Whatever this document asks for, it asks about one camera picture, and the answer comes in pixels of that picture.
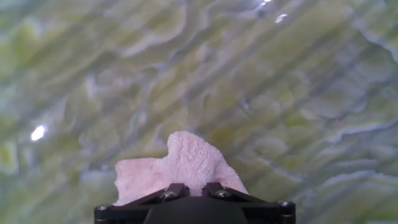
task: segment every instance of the green marble surface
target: green marble surface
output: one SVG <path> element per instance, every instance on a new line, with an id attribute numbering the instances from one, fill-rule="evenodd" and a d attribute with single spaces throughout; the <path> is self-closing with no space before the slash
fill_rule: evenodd
<path id="1" fill-rule="evenodd" d="M 92 223 L 115 163 L 165 156 L 179 130 L 298 223 L 398 222 L 398 1 L 0 11 L 0 223 Z"/>

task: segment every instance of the black plastic bracket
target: black plastic bracket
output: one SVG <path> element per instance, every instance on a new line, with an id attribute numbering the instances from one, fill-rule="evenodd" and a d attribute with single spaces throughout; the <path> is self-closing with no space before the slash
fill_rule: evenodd
<path id="1" fill-rule="evenodd" d="M 170 184 L 123 206 L 94 209 L 95 224 L 295 224 L 293 202 L 265 202 L 220 183 L 207 183 L 202 197 L 184 184 Z"/>

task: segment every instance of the pink fabric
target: pink fabric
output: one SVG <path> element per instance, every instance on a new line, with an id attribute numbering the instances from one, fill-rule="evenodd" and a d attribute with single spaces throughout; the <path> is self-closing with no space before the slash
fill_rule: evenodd
<path id="1" fill-rule="evenodd" d="M 171 183 L 184 183 L 191 196 L 200 196 L 208 182 L 248 193 L 220 151 L 202 138 L 179 131 L 169 136 L 167 147 L 169 154 L 162 159 L 126 159 L 116 164 L 119 200 L 114 205 L 125 205 Z"/>

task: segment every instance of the pink fleece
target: pink fleece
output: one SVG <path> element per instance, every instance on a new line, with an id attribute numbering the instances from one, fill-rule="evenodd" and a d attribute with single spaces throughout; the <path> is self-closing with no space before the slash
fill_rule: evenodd
<path id="1" fill-rule="evenodd" d="M 119 200 L 114 205 L 125 205 L 171 183 L 184 183 L 190 189 L 190 196 L 200 196 L 208 182 L 220 182 L 222 186 L 248 193 L 220 151 L 202 138 L 179 131 L 169 136 L 167 147 L 169 154 L 162 159 L 126 159 L 116 164 Z"/>

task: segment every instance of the bolt head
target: bolt head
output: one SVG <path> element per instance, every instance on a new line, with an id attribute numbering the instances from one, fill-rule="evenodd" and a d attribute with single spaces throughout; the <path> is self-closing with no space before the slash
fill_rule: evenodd
<path id="1" fill-rule="evenodd" d="M 285 200 L 279 200 L 277 203 L 278 203 L 279 205 L 281 205 L 281 206 L 286 207 L 286 206 L 290 205 L 292 202 L 290 202 L 290 201 L 285 201 Z"/>
<path id="2" fill-rule="evenodd" d="M 108 210 L 111 207 L 112 207 L 111 204 L 106 203 L 106 204 L 102 204 L 102 205 L 98 206 L 97 209 L 103 211 L 103 210 Z"/>
<path id="3" fill-rule="evenodd" d="M 174 198 L 176 196 L 177 195 L 174 192 L 164 192 L 162 194 L 162 196 L 160 196 L 160 197 L 163 198 L 163 199 L 170 199 L 170 198 Z"/>
<path id="4" fill-rule="evenodd" d="M 231 196 L 231 194 L 226 190 L 219 190 L 216 192 L 216 195 L 221 198 L 226 198 L 226 197 Z"/>

